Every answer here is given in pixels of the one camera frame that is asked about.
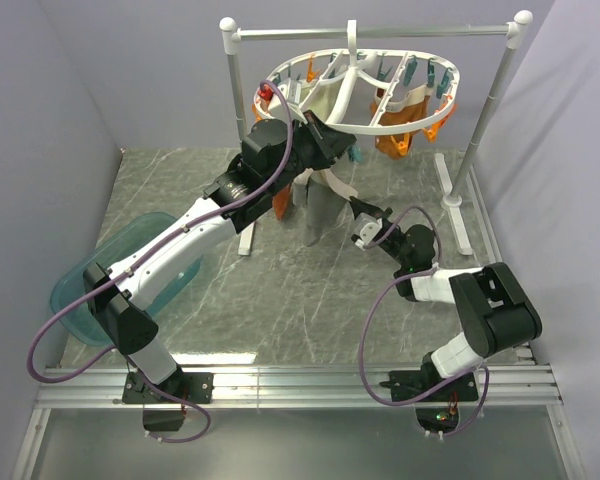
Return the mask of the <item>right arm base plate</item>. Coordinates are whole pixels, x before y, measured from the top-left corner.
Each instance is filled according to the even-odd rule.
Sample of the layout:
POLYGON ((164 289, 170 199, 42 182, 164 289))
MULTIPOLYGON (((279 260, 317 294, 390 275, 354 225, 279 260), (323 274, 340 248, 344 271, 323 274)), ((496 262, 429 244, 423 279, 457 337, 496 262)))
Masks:
MULTIPOLYGON (((393 402, 405 401, 424 393, 439 384, 443 378, 436 370, 392 370, 388 379, 381 381, 379 386, 390 390, 393 402)), ((451 400, 458 402, 477 401, 479 398, 475 376, 467 373, 432 393, 424 399, 425 403, 443 403, 451 400)))

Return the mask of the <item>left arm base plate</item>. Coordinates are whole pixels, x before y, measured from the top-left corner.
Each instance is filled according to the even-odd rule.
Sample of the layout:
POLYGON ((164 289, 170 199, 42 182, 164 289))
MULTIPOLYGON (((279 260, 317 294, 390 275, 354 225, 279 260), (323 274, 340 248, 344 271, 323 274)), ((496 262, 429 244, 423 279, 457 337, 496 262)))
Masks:
MULTIPOLYGON (((174 397, 194 404, 210 404, 214 388, 211 372, 184 372, 178 378, 165 381, 158 388, 174 397)), ((159 404, 169 399, 149 387, 139 372, 127 374, 122 394, 123 404, 159 404)))

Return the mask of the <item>grey underwear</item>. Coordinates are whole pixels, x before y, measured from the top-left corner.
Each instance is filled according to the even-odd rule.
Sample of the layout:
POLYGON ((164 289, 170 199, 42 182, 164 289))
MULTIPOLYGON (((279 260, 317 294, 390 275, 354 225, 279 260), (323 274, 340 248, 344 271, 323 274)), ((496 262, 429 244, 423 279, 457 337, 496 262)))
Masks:
POLYGON ((306 169, 294 179, 291 192, 294 206, 305 209, 303 243, 307 247, 316 245, 333 227, 351 197, 358 197, 358 191, 331 169, 306 169))

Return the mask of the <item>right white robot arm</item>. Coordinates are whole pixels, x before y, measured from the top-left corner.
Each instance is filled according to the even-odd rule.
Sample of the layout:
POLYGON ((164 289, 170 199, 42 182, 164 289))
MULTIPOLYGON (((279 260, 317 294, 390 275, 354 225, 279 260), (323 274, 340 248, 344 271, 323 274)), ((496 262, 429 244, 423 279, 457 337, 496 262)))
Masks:
POLYGON ((506 263, 444 269, 433 219, 403 230, 389 209, 356 197, 349 205, 356 221, 354 244, 361 250, 379 248, 399 265, 384 290, 395 290, 412 303, 452 305, 459 316, 460 334, 424 357, 418 382, 408 389, 403 405, 431 396, 443 399, 457 379, 482 367, 486 359, 541 336, 540 315, 506 263))

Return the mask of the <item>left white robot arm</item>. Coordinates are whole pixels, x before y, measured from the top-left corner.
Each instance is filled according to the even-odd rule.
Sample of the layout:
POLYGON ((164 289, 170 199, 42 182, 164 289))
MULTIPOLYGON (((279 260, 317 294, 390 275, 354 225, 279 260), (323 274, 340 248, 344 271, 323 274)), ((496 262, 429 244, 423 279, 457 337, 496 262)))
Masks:
POLYGON ((290 124, 259 121, 226 171, 177 222, 109 268, 93 263, 85 269, 91 315, 120 354, 143 373, 146 390, 156 400, 182 398, 190 389, 148 307, 179 273, 267 213, 274 196, 297 176, 330 168, 355 141, 312 111, 290 124))

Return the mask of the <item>teal clip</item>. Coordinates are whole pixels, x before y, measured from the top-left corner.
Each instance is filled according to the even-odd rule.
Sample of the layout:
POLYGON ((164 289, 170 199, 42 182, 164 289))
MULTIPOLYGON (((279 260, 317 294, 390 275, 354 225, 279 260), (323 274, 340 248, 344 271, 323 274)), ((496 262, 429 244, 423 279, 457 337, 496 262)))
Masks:
POLYGON ((350 162, 360 164, 363 161, 362 151, 357 144, 350 146, 347 153, 350 162))

